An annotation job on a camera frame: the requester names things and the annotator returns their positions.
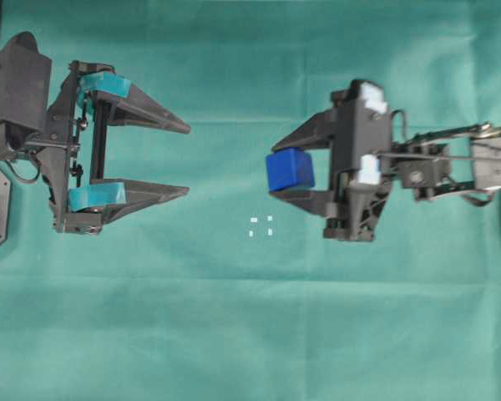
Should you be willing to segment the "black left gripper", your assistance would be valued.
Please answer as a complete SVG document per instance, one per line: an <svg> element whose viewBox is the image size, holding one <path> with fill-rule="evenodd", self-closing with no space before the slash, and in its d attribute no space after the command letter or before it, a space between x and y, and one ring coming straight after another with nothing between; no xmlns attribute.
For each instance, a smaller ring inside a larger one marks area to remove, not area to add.
<svg viewBox="0 0 501 401"><path fill-rule="evenodd" d="M78 162L80 135L93 120L89 183ZM104 63L73 61L57 98L47 110L37 163L49 188L53 229L99 234L103 226L145 208L175 200L188 187L140 180L105 179L108 127L133 125L187 135L191 128Z"/></svg>

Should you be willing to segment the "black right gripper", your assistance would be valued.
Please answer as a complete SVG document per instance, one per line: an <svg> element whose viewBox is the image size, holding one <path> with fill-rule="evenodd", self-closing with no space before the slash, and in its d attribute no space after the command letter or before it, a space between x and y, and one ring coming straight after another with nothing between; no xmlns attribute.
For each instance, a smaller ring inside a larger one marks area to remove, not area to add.
<svg viewBox="0 0 501 401"><path fill-rule="evenodd" d="M333 107L316 113L271 150L321 150L331 146L329 190L273 190L279 201L326 218L323 236L338 241L371 241L378 218L373 201L386 197L387 162L377 153L392 147L391 112L384 89L365 79L331 94Z"/></svg>

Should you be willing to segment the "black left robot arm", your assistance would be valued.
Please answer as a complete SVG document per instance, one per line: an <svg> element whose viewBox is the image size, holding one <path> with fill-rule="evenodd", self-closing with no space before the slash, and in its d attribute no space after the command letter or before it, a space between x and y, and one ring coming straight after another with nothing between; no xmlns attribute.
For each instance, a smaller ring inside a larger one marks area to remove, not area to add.
<svg viewBox="0 0 501 401"><path fill-rule="evenodd" d="M110 126L188 134L190 126L103 63L74 60L48 102L48 58L0 63L0 162L29 161L49 189L53 228L98 234L103 226L188 193L182 186L104 175Z"/></svg>

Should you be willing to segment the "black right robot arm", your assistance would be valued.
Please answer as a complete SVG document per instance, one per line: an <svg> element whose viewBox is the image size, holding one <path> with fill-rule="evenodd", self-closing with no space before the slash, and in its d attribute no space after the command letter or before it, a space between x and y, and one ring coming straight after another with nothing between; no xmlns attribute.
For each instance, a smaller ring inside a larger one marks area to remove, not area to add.
<svg viewBox="0 0 501 401"><path fill-rule="evenodd" d="M331 107L277 142L266 157L268 190L322 217L323 235L373 241L395 183L416 201L456 195L487 206L501 190L501 126L488 122L409 135L394 120L383 88L355 79L331 94Z"/></svg>

